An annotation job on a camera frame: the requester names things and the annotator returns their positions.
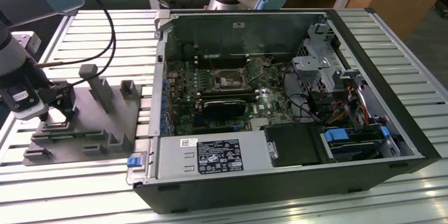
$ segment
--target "power supply label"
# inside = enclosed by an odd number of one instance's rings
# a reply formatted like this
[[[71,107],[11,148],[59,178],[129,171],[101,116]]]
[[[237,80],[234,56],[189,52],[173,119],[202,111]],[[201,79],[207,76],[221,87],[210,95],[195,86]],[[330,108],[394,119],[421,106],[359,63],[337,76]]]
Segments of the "power supply label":
[[[199,174],[243,170],[238,140],[197,142],[197,167]]]

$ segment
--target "aluminum extrusion table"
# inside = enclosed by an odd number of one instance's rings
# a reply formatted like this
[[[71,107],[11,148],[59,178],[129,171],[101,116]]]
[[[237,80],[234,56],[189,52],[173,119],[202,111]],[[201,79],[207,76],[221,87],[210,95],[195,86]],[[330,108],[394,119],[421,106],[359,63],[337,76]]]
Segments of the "aluminum extrusion table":
[[[155,60],[154,10],[110,11],[117,54],[103,76],[109,84],[143,85],[135,150],[146,147],[151,73]],[[0,131],[0,223],[415,223],[448,218],[446,90],[375,14],[338,10],[355,39],[442,156],[414,174],[399,175],[369,191],[249,206],[158,215],[125,181],[126,159],[25,167],[22,152],[37,120],[9,115]],[[109,40],[101,11],[63,17],[42,62],[94,55]],[[346,61],[351,62],[346,51]],[[107,55],[93,62],[101,67]],[[50,79],[77,80],[77,66],[46,70]]]

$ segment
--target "open computer tower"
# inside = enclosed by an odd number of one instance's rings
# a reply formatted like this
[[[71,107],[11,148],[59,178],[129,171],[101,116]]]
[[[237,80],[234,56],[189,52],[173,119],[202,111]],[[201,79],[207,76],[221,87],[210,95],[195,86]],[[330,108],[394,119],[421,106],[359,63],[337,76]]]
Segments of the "open computer tower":
[[[154,212],[351,193],[438,160],[335,11],[166,10],[155,26],[127,171]]]

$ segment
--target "floor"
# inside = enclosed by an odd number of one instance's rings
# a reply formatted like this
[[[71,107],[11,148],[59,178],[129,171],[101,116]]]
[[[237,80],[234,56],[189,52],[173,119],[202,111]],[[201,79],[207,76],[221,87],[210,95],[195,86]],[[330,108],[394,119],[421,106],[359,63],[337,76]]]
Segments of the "floor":
[[[448,88],[448,18],[430,10],[403,42]]]
[[[146,0],[103,0],[103,2],[106,6],[111,6],[109,7],[111,9],[139,9],[143,8]],[[182,0],[182,3],[187,5],[191,2],[190,0]],[[82,8],[97,9],[97,5],[91,0],[86,0]],[[37,32],[42,40],[42,46],[37,53],[35,60],[38,60],[43,52],[43,48],[46,47],[59,20],[59,16],[53,16],[13,29],[17,31],[31,30]],[[445,88],[448,88],[448,19],[441,18],[435,12],[430,10],[403,42]],[[0,127],[7,113],[7,109],[0,104]]]

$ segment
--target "blue latch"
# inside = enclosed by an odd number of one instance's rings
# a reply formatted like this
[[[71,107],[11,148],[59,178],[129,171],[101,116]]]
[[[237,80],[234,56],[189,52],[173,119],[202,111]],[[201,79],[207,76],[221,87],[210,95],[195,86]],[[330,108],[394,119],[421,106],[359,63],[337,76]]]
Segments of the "blue latch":
[[[323,136],[325,136],[326,142],[347,140],[347,134],[345,132],[345,129],[329,129],[323,133]]]
[[[383,139],[389,138],[390,133],[385,126],[381,126],[381,133],[382,133]]]
[[[127,168],[141,167],[141,157],[129,157],[127,158]]]

